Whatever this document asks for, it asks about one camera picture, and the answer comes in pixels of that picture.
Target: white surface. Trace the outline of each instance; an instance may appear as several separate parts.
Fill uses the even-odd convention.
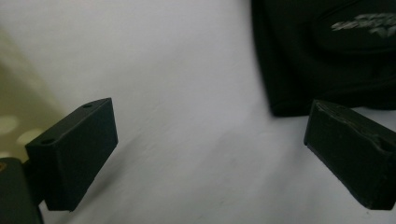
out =
[[[46,223],[394,223],[268,112],[248,1],[3,1],[0,25],[66,112],[112,97],[120,143]],[[394,112],[360,112],[395,130]]]

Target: white logo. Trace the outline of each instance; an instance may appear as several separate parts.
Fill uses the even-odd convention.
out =
[[[332,25],[333,31],[371,28],[370,34],[377,34],[382,38],[396,35],[396,14],[376,13],[362,14],[355,17],[354,21],[339,21]]]

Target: metal screw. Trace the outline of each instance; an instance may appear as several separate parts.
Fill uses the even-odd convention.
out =
[[[6,170],[7,164],[5,162],[0,162],[0,172]]]

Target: black bag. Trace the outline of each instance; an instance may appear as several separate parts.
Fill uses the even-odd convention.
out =
[[[307,115],[313,99],[396,105],[396,2],[252,0],[271,111]]]

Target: black cloth item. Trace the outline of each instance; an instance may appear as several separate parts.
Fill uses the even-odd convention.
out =
[[[396,1],[252,0],[271,111],[307,115],[314,99],[396,105]]]

